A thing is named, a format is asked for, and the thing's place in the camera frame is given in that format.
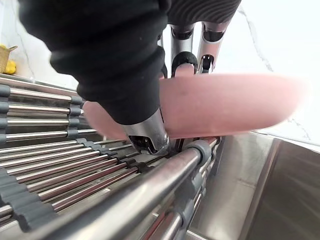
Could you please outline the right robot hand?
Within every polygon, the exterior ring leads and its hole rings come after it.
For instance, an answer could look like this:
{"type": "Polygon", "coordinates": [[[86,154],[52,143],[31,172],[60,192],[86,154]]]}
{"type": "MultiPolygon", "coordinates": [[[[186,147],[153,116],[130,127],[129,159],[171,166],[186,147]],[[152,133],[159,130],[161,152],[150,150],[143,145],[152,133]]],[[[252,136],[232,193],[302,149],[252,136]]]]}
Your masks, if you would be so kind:
{"type": "Polygon", "coordinates": [[[50,64],[78,81],[139,151],[169,145],[160,104],[167,74],[158,42],[170,27],[171,75],[211,73],[238,0],[21,0],[19,20],[45,43],[50,64]]]}

